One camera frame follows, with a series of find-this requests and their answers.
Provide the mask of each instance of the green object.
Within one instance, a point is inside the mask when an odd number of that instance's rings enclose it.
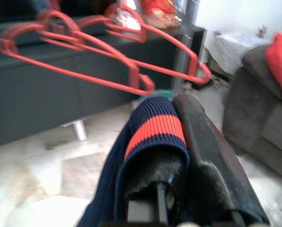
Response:
[[[139,98],[139,103],[151,97],[166,97],[169,100],[172,100],[172,91],[171,90],[156,90],[152,95],[144,96]]]

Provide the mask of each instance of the gray sofa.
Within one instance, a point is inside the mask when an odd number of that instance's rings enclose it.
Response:
[[[267,46],[245,54],[231,82],[222,131],[238,151],[246,151],[282,175],[282,89],[265,60]]]

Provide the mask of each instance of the navy knitted fabric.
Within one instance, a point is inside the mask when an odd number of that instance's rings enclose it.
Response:
[[[181,153],[188,166],[189,156],[174,107],[167,98],[153,97],[134,110],[119,134],[105,161],[94,199],[78,227],[97,227],[103,222],[125,220],[127,166],[140,152],[161,146]]]

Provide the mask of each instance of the marble floor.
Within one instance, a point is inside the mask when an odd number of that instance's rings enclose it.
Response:
[[[189,90],[218,129],[228,89]],[[57,127],[0,147],[0,227],[72,227],[91,200],[104,159],[131,104],[85,120],[88,140]],[[282,178],[249,155],[239,157],[274,227],[282,227]]]

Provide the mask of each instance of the red stripe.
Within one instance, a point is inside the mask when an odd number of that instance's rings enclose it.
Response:
[[[179,118],[173,115],[158,115],[147,120],[135,132],[129,141],[124,159],[126,159],[136,145],[157,134],[171,134],[173,136],[177,136],[186,144]]]

